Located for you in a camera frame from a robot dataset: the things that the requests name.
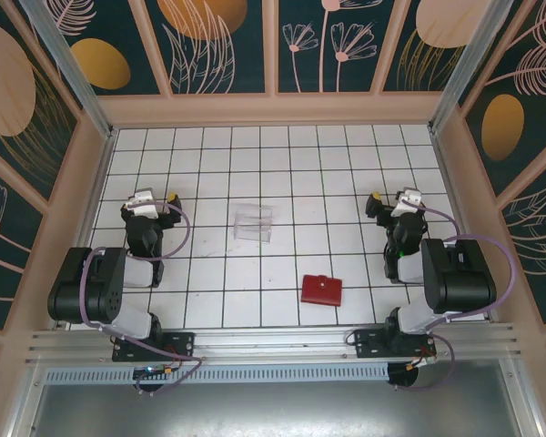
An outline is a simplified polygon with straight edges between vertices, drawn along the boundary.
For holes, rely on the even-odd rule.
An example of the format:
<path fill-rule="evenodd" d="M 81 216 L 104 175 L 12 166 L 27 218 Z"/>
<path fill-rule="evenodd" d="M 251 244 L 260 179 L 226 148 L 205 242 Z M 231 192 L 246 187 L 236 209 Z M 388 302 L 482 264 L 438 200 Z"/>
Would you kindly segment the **clear acrylic card box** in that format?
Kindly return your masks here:
<path fill-rule="evenodd" d="M 272 207 L 241 204 L 234 216 L 233 237 L 235 240 L 269 243 L 272 224 Z"/>

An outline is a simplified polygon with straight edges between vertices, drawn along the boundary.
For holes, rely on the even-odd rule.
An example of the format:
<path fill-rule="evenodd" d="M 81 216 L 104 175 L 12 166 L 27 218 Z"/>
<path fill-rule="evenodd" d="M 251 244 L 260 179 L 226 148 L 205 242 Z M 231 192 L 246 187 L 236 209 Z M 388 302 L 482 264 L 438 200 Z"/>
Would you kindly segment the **red leather card holder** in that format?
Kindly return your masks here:
<path fill-rule="evenodd" d="M 342 301 L 342 280 L 323 275 L 305 275 L 300 300 L 304 303 L 339 307 Z"/>

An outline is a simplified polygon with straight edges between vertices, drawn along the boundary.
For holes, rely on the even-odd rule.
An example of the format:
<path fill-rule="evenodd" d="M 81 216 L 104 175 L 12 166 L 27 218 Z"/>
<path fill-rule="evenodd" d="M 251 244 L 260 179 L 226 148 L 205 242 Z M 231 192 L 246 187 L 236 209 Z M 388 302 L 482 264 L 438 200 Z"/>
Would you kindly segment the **grey metal sheet panel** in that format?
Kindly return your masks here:
<path fill-rule="evenodd" d="M 190 382 L 154 396 L 128 384 L 24 380 L 7 437 L 546 437 L 507 360 L 429 366 L 432 391 L 384 381 Z"/>

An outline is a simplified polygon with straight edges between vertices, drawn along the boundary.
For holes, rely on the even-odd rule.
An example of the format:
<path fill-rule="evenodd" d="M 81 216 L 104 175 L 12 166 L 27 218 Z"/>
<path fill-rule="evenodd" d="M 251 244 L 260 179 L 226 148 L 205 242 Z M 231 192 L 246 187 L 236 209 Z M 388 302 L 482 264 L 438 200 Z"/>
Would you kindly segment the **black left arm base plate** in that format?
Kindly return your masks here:
<path fill-rule="evenodd" d="M 194 352 L 196 335 L 193 332 L 164 332 L 159 340 L 145 339 L 141 342 L 154 349 L 162 350 L 167 355 L 150 351 L 135 345 L 131 341 L 115 339 L 112 350 L 112 362 L 163 362 L 172 361 L 172 354 L 191 357 Z"/>

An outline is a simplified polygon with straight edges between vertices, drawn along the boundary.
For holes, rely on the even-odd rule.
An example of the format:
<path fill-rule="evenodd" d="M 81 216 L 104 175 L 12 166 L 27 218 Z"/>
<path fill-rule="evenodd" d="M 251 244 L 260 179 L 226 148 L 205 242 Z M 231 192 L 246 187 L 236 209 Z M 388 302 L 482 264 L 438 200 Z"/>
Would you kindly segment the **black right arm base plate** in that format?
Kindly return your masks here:
<path fill-rule="evenodd" d="M 354 346 L 358 358 L 418 358 L 436 356 L 434 339 L 428 335 L 386 332 L 383 329 L 355 330 Z"/>

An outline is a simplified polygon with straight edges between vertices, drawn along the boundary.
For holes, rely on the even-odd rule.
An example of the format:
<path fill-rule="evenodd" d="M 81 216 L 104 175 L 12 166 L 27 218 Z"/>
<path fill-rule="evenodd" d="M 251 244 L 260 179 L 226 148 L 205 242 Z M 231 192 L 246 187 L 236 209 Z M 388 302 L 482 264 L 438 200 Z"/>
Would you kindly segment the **aluminium corner post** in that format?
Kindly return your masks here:
<path fill-rule="evenodd" d="M 453 69 L 430 119 L 429 131 L 433 136 L 437 136 L 444 128 L 470 79 L 475 75 L 501 28 L 506 14 L 510 11 L 511 2 L 512 0 L 509 0 L 508 5 L 502 5 L 501 0 L 490 0 L 471 41 L 466 45 L 458 64 Z"/>
<path fill-rule="evenodd" d="M 93 88 L 76 62 L 64 36 L 57 29 L 47 6 L 44 5 L 42 0 L 19 0 L 19 2 L 30 22 L 35 26 L 37 33 L 43 39 L 48 52 L 58 62 L 63 75 L 96 126 L 97 131 L 104 139 L 109 139 L 112 133 L 112 125 L 99 104 Z"/>

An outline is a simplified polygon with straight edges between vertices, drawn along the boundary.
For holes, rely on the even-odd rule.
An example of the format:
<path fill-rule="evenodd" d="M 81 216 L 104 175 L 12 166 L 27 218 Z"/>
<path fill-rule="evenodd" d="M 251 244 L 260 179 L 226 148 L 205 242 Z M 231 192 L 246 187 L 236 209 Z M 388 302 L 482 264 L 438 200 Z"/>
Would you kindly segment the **aluminium frame rail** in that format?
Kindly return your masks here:
<path fill-rule="evenodd" d="M 352 362 L 346 344 L 351 327 L 200 329 L 194 355 L 208 364 Z M 514 358 L 523 352 L 507 323 L 452 322 L 433 331 L 446 339 L 459 361 Z M 25 361 L 53 365 L 110 363 L 113 345 L 96 330 L 43 330 L 33 334 Z"/>

